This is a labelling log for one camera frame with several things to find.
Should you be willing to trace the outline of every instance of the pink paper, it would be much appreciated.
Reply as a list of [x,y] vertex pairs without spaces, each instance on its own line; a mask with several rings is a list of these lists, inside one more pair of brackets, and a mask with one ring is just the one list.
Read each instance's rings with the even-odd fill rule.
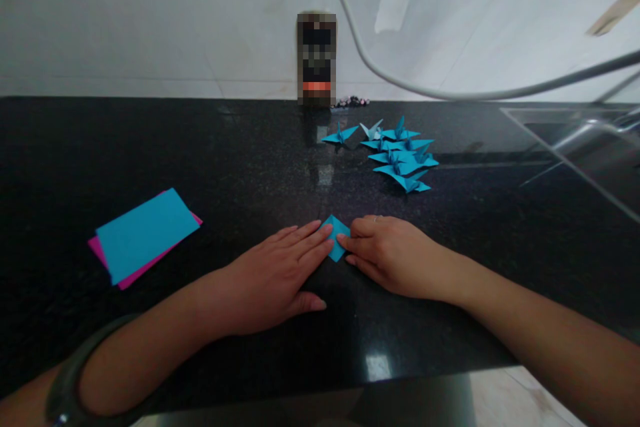
[[[202,220],[200,220],[200,218],[195,213],[191,212],[191,215],[193,216],[193,218],[195,218],[196,222],[198,222],[198,225],[202,225]],[[100,259],[100,262],[102,262],[105,268],[109,270],[109,266],[107,265],[107,259],[105,259],[105,254],[104,252],[102,252],[102,245],[100,245],[100,239],[98,238],[98,236],[95,236],[94,238],[90,239],[87,243],[89,244],[89,247],[91,248],[91,250],[93,250],[93,253]],[[173,249],[173,247],[168,248],[162,254],[158,255],[155,259],[151,260],[148,264],[145,264],[144,266],[140,267],[136,272],[131,274],[129,277],[118,282],[118,287],[120,287],[120,290],[124,290],[125,288],[128,288],[133,282],[135,282],[138,279],[138,277],[140,277],[147,270],[153,267],[162,257],[167,255],[169,251]]]

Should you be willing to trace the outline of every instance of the stainless steel sink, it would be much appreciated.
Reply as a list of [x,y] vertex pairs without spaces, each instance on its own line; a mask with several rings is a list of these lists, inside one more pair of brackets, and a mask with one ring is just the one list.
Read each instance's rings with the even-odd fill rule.
[[640,108],[501,110],[640,223]]

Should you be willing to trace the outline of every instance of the kitchen counter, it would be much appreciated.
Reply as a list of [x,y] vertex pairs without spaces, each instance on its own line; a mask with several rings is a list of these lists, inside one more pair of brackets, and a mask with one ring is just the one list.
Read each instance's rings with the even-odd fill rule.
[[[150,308],[283,226],[329,214],[347,225],[365,214],[409,220],[640,342],[640,224],[568,167],[544,173],[555,157],[499,106],[0,99],[0,396],[110,320]],[[383,118],[393,128],[401,115],[435,140],[441,165],[422,178],[430,191],[406,195],[373,172],[361,130],[344,147],[319,142],[338,123]],[[204,224],[128,290],[111,287],[87,240],[170,187]],[[389,294],[344,259],[325,260],[305,288],[327,301],[325,312],[211,344],[161,387],[156,411],[515,363],[462,310]]]

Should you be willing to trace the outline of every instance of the white cable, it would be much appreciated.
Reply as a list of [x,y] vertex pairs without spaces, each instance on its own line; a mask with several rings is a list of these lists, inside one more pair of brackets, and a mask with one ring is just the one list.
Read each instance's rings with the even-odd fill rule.
[[455,93],[428,89],[421,87],[420,85],[416,85],[410,81],[402,80],[398,77],[395,77],[393,74],[386,72],[378,65],[376,65],[362,44],[362,38],[360,37],[360,32],[358,31],[355,21],[353,20],[353,14],[351,12],[349,1],[340,0],[340,3],[342,4],[342,8],[345,11],[347,22],[349,23],[349,28],[351,29],[351,34],[353,36],[355,46],[358,50],[358,54],[360,54],[360,58],[362,58],[364,64],[368,66],[368,68],[373,73],[378,75],[380,78],[388,81],[389,83],[397,85],[398,87],[405,90],[418,93],[419,95],[424,95],[425,97],[451,101],[487,101],[527,97],[529,95],[535,95],[536,93],[542,93],[560,87],[565,87],[566,85],[571,85],[572,83],[577,83],[579,81],[603,75],[604,73],[620,70],[622,68],[635,65],[636,63],[640,63],[640,51],[635,51],[632,53],[628,53],[627,55],[623,55],[622,57],[618,57],[613,60],[602,62],[592,67],[570,73],[569,75],[564,75],[563,77],[558,77],[542,83],[536,83],[535,85],[530,85],[528,87],[476,93]]

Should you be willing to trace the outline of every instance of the granite surface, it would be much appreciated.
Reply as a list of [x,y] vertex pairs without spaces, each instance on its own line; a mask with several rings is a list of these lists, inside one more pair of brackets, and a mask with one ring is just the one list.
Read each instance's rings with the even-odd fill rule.
[[[361,145],[319,138],[383,118],[435,139],[432,187],[404,194]],[[392,215],[496,272],[640,341],[640,225],[556,163],[496,104],[0,100],[0,396],[108,321],[140,312],[283,226]],[[96,227],[175,187],[204,220],[128,290],[87,247]],[[161,387],[157,409],[348,388],[514,364],[465,312],[387,293],[342,259],[307,288],[320,314],[216,342]]]

